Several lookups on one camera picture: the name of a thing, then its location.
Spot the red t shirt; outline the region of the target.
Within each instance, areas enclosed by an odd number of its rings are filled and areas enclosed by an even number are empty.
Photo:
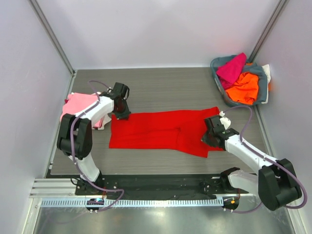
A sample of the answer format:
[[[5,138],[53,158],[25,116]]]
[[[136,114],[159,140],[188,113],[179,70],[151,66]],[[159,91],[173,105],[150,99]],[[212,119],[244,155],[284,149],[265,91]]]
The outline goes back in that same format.
[[[213,107],[204,110],[176,110],[130,114],[127,120],[112,117],[111,149],[169,149],[193,156],[207,157],[221,151],[201,138],[207,128],[204,120],[219,114]]]

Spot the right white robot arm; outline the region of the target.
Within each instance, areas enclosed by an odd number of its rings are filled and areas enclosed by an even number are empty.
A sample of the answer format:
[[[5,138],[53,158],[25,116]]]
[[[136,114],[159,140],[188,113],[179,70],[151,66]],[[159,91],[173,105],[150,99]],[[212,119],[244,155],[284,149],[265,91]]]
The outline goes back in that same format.
[[[209,117],[204,123],[207,131],[201,139],[203,143],[238,157],[253,171],[249,174],[239,168],[230,168],[222,172],[219,182],[222,191],[245,190],[257,195],[271,211],[306,197],[289,160],[278,160],[251,145],[241,133],[230,128],[231,122],[226,117]]]

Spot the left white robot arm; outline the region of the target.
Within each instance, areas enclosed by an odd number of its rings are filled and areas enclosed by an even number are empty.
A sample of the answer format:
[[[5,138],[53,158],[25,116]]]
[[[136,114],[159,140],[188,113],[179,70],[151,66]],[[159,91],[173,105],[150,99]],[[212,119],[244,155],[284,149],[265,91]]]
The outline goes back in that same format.
[[[93,195],[98,195],[102,191],[120,191],[104,188],[102,173],[91,155],[92,129],[96,123],[111,113],[118,120],[128,119],[131,114],[127,104],[129,94],[130,88],[127,85],[116,82],[112,88],[107,87],[102,93],[94,91],[90,95],[93,99],[90,104],[72,114],[65,111],[60,119],[57,148],[73,161],[82,184]]]

